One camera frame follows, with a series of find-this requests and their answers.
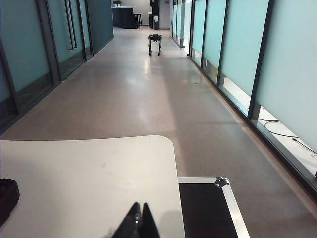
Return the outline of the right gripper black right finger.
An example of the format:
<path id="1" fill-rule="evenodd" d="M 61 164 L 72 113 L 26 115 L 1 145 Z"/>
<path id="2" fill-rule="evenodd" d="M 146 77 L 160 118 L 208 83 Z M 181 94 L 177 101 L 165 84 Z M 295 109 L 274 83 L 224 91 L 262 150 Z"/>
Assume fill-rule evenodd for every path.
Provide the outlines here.
<path id="1" fill-rule="evenodd" d="M 159 231 L 147 203 L 144 203 L 143 205 L 138 233 L 140 238 L 160 238 Z"/>

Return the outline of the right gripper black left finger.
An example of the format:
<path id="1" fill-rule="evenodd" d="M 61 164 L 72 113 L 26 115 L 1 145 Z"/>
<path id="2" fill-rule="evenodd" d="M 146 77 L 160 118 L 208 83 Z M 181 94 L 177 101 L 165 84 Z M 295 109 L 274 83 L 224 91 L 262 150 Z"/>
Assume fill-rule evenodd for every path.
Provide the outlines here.
<path id="1" fill-rule="evenodd" d="M 141 208 L 138 202 L 135 202 L 123 221 L 112 235 L 112 238 L 138 238 L 139 225 L 141 224 Z"/>

